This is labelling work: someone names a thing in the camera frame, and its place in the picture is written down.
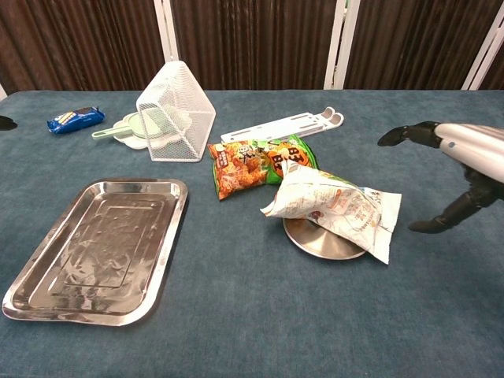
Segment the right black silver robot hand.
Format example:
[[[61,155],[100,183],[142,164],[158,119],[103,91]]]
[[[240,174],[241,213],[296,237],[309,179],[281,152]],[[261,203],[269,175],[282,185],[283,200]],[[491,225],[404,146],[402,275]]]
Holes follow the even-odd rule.
[[[405,140],[440,149],[464,168],[468,191],[431,220],[419,220],[409,230],[425,234],[444,232],[503,199],[503,130],[476,124],[423,121],[391,129],[379,146],[396,146]]]

